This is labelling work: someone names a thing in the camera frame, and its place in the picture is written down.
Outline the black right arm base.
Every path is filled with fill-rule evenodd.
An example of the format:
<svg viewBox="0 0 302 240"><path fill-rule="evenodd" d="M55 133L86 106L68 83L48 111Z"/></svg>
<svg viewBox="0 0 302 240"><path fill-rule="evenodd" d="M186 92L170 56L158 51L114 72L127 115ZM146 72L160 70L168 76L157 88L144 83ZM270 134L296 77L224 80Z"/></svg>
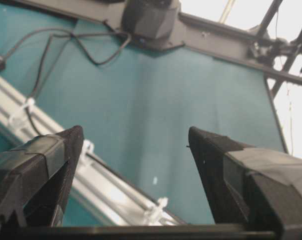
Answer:
<svg viewBox="0 0 302 240"><path fill-rule="evenodd" d="M178 0L126 0L121 29L134 44L154 51L167 51L185 45L186 27L179 20Z"/></svg>

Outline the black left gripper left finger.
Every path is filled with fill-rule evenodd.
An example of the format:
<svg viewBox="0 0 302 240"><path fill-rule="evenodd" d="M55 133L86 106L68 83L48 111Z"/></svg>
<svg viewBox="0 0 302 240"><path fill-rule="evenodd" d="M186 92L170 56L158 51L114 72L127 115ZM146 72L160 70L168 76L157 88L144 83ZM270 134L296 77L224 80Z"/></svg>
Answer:
<svg viewBox="0 0 302 240"><path fill-rule="evenodd" d="M0 228L61 224L83 141L76 125L0 152Z"/></svg>

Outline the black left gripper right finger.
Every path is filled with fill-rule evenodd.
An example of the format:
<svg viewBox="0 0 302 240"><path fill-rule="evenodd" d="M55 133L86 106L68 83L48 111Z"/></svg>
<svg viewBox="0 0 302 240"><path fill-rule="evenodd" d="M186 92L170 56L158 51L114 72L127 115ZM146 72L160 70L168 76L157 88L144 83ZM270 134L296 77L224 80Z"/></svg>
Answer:
<svg viewBox="0 0 302 240"><path fill-rule="evenodd" d="M302 232L302 159L191 127L191 153L217 224Z"/></svg>

